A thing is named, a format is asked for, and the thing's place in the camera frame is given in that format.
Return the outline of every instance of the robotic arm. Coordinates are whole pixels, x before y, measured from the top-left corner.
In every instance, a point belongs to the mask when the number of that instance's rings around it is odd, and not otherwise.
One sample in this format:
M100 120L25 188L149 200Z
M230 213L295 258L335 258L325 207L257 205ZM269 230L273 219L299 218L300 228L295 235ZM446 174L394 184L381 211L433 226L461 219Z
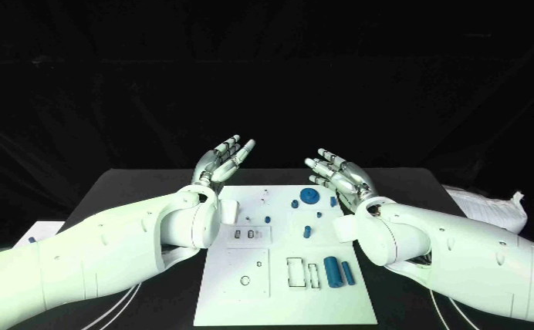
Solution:
M0 329L72 301L114 294L211 246L225 180L256 145L232 136L201 158L192 184L175 194L111 208L56 236L0 253ZM175 245L162 251L162 244Z
M310 180L335 190L354 214L335 220L374 264L481 311L534 321L534 243L465 217L396 203L357 164L319 149Z

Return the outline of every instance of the white board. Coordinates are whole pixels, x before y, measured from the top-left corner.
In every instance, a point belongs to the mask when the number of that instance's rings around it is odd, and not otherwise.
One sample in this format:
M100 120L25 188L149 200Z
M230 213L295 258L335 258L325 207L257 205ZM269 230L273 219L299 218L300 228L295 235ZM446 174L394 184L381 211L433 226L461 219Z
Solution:
M377 323L352 244L338 242L332 228L332 219L342 216L339 204L331 207L335 193L313 185L321 198L316 204L308 205L299 198L305 187L224 188L221 199L240 201L240 214L235 225L221 225L208 249L195 326ZM299 200L296 209L292 200ZM303 237L306 225L312 228L308 239ZM240 241L235 243L237 229ZM257 231L258 235L248 238L248 231ZM341 263L348 262L355 285L348 285L342 273L344 286L328 286L323 259L329 256L336 257L341 272ZM305 289L289 287L287 258L302 258ZM316 264L321 288L312 288L309 264Z

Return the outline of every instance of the blue cylinder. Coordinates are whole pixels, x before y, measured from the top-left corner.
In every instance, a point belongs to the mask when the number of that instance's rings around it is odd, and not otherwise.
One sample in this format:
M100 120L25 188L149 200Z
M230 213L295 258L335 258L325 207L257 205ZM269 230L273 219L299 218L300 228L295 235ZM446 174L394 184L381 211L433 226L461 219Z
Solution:
M328 286L331 288L342 287L342 273L339 272L338 259L335 257L325 258L325 269Z
M300 200L306 204L316 204L319 202L319 192L310 187L306 187L300 191Z
M347 277L348 284L355 285L357 282L354 281L351 268L348 267L348 262L342 262L342 271L345 272L345 277Z

